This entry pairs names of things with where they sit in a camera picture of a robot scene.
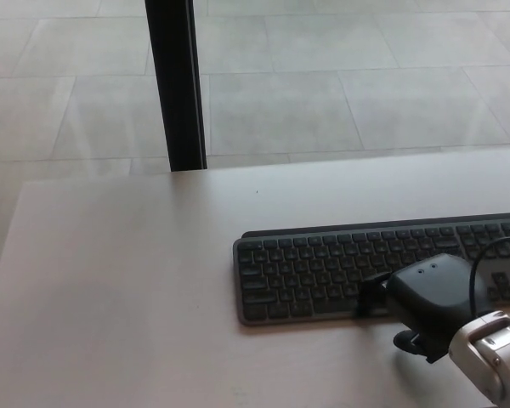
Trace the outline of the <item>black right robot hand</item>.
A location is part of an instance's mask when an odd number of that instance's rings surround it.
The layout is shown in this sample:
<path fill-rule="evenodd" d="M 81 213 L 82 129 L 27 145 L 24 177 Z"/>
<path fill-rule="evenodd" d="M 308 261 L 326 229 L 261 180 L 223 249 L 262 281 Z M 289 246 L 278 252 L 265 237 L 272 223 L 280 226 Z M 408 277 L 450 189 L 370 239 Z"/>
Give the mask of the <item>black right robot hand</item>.
<path fill-rule="evenodd" d="M 448 354 L 452 338 L 467 323 L 494 310 L 486 284 L 477 280 L 470 308 L 471 264 L 440 254 L 395 272 L 378 273 L 361 282 L 356 317 L 385 308 L 406 326 L 394 336 L 394 346 L 421 355 L 433 364 Z"/>

